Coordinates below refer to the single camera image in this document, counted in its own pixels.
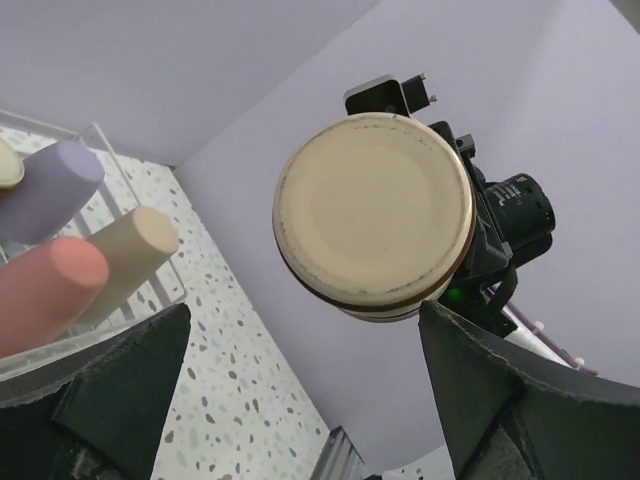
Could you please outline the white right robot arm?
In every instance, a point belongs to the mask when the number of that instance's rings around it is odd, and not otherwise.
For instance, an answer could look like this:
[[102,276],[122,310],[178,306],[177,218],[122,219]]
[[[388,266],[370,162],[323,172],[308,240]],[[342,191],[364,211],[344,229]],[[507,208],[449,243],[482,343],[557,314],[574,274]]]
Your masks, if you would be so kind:
[[525,173],[498,182],[486,180],[472,162],[476,148],[471,135],[456,138],[445,121],[430,127],[462,161],[476,205],[471,245],[440,303],[498,337],[578,368],[575,360],[543,334],[542,324],[524,319],[510,304],[518,285],[517,270],[552,246],[556,219],[548,197]]

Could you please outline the steel cup brown band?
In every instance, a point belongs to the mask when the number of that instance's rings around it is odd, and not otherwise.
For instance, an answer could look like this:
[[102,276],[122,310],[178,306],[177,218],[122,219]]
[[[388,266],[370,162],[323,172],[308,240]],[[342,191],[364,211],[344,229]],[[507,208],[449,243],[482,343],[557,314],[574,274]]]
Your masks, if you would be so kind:
[[5,195],[17,187],[25,176],[19,154],[3,139],[0,140],[0,190]]

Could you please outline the aluminium rail frame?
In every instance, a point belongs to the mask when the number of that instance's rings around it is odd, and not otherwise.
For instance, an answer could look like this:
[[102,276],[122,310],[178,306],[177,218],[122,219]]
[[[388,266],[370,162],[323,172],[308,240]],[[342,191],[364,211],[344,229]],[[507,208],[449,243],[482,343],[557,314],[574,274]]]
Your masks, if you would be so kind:
[[364,462],[342,427],[333,429],[322,448],[311,480],[361,480]]

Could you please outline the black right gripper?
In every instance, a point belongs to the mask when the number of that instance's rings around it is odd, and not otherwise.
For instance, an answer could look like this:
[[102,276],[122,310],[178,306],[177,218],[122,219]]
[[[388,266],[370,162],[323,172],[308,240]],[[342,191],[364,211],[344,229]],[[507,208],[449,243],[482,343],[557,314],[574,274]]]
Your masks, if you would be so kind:
[[502,309],[518,285],[517,269],[551,248],[553,207],[526,173],[487,180],[473,162],[476,147],[471,135],[456,138],[445,121],[430,127],[460,157],[476,200],[471,245],[439,302],[484,330],[514,330],[515,323]]

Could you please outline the red plastic cup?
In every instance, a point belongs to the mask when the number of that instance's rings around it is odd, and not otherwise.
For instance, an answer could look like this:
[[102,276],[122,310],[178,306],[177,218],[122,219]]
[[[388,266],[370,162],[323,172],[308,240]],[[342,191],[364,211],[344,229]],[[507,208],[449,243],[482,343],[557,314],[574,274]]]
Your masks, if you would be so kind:
[[1,268],[1,356],[47,345],[85,312],[104,288],[109,266],[77,237],[58,237]]

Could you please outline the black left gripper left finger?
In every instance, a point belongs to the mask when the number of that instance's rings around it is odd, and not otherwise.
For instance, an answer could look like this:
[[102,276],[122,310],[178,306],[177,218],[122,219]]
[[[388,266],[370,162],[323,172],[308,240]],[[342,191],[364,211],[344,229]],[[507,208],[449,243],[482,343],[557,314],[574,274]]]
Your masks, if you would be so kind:
[[2,478],[150,478],[190,331],[176,304],[2,381]]

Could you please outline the beige plastic cup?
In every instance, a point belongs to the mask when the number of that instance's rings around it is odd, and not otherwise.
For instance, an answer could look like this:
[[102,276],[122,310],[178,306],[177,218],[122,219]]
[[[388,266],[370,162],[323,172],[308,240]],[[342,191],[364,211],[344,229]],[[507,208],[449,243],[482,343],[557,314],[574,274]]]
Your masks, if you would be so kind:
[[121,307],[179,247],[168,215],[139,206],[92,234],[87,241],[106,259],[109,278],[100,294],[78,318],[78,325],[96,326]]

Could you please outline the lavender plastic cup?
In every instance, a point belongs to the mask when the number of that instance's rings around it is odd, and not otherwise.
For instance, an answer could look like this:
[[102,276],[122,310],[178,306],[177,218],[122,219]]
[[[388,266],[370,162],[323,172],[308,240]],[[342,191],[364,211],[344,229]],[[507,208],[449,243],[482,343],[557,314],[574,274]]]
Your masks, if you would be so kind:
[[40,244],[68,224],[105,177],[99,158],[78,141],[46,146],[24,159],[23,181],[1,201],[1,237]]

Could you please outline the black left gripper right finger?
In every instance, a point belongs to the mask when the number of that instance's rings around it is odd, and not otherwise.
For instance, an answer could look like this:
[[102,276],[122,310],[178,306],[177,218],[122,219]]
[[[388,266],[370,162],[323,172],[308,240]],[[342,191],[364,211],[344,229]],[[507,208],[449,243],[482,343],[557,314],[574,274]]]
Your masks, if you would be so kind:
[[458,479],[636,479],[639,390],[545,359],[436,302],[419,328]]

